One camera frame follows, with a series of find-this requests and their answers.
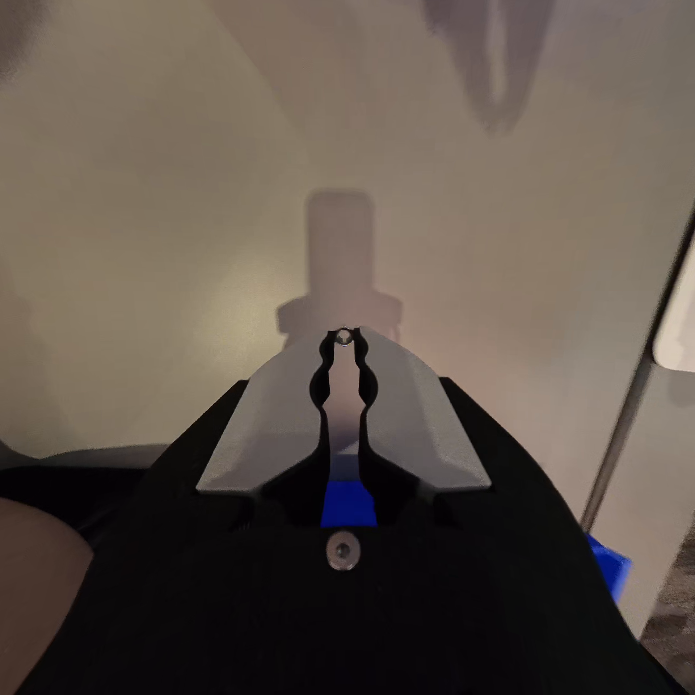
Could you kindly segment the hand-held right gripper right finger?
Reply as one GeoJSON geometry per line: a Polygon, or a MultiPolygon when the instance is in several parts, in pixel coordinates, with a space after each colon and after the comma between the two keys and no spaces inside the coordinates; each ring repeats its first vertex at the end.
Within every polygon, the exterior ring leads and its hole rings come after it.
{"type": "Polygon", "coordinates": [[[363,451],[433,493],[486,491],[490,476],[435,371],[372,328],[354,332],[363,451]]]}

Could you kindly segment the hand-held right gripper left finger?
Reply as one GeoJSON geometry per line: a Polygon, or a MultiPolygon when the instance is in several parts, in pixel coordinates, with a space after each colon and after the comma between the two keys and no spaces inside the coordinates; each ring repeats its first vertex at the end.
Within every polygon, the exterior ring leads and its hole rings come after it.
{"type": "Polygon", "coordinates": [[[327,434],[334,337],[300,338],[252,374],[197,492],[256,493],[317,451],[327,434]]]}

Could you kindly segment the blue plastic bin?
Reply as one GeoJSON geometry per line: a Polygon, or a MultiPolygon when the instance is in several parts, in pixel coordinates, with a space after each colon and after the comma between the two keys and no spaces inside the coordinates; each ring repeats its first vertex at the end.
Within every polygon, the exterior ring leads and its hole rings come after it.
{"type": "MultiPolygon", "coordinates": [[[[329,481],[320,526],[377,527],[374,498],[360,481],[329,481]]],[[[630,576],[632,561],[590,534],[586,534],[586,540],[614,603],[618,603],[630,576]]]]}

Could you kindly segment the person's grey t-shirt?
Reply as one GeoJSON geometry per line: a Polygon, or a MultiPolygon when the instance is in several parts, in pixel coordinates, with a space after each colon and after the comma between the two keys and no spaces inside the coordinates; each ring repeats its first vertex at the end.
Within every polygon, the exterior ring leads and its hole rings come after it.
{"type": "Polygon", "coordinates": [[[92,559],[39,509],[1,500],[1,693],[14,694],[60,629],[92,559]]]}

